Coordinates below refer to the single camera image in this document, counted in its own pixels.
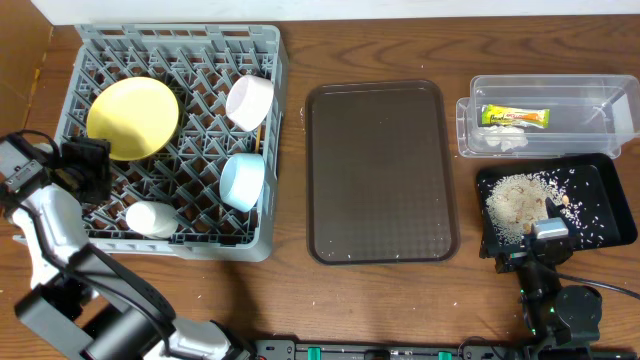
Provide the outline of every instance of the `white cup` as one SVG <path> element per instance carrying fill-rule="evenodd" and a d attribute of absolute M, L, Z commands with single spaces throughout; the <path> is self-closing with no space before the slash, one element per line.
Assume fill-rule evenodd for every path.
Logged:
<path fill-rule="evenodd" d="M 240 129 L 253 131 L 269 113 L 272 102 L 271 80 L 245 75 L 231 87 L 225 110 Z"/>
<path fill-rule="evenodd" d="M 144 236 L 167 239 L 178 229 L 177 214 L 171 205 L 138 201 L 129 206 L 125 218 L 131 230 Z"/>

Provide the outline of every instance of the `gray dish rack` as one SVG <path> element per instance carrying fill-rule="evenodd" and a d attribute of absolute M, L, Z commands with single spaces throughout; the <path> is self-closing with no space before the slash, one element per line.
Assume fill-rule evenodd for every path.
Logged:
<path fill-rule="evenodd" d="M 88 110 L 109 85 L 149 76 L 168 85 L 181 106 L 178 129 L 153 156 L 112 161 L 113 191 L 101 206 L 85 205 L 91 242 L 108 253 L 173 255 L 184 259 L 262 261 L 272 249 L 276 162 L 285 111 L 288 58 L 279 30 L 264 25 L 142 24 L 76 26 L 84 45 L 56 131 L 56 141 L 86 135 Z M 271 79 L 271 110 L 254 132 L 236 128 L 224 112 L 226 96 L 244 74 Z M 218 183 L 227 158 L 253 152 L 266 163 L 256 206 L 242 213 L 224 205 Z M 178 210 L 169 240 L 130 230 L 126 208 L 140 200 Z"/>

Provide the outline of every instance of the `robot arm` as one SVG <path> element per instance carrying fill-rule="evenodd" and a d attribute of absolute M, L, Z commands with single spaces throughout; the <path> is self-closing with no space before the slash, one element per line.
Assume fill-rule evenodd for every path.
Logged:
<path fill-rule="evenodd" d="M 176 317 L 150 284 L 89 243 L 76 198 L 110 195 L 108 151 L 106 142 L 72 139 L 47 155 L 20 134 L 0 139 L 2 201 L 33 264 L 33 290 L 15 306 L 20 321 L 70 359 L 251 358 L 250 346 L 216 324 Z M 98 295 L 109 305 L 78 327 Z"/>

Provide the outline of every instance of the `green connector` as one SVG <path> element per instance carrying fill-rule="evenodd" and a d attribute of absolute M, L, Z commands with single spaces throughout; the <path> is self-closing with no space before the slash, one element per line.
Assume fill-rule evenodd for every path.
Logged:
<path fill-rule="evenodd" d="M 438 360 L 452 360 L 453 356 L 451 356 L 451 353 L 448 352 L 444 352 L 444 351 L 440 351 L 438 353 Z"/>
<path fill-rule="evenodd" d="M 307 350 L 309 360 L 322 360 L 322 350 L 320 348 L 309 348 Z"/>

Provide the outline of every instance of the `white wall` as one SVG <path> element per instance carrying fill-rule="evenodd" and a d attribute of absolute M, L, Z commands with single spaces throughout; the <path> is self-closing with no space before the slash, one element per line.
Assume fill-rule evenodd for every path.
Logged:
<path fill-rule="evenodd" d="M 640 13 L 640 0 L 32 0 L 32 2 L 54 25 Z"/>

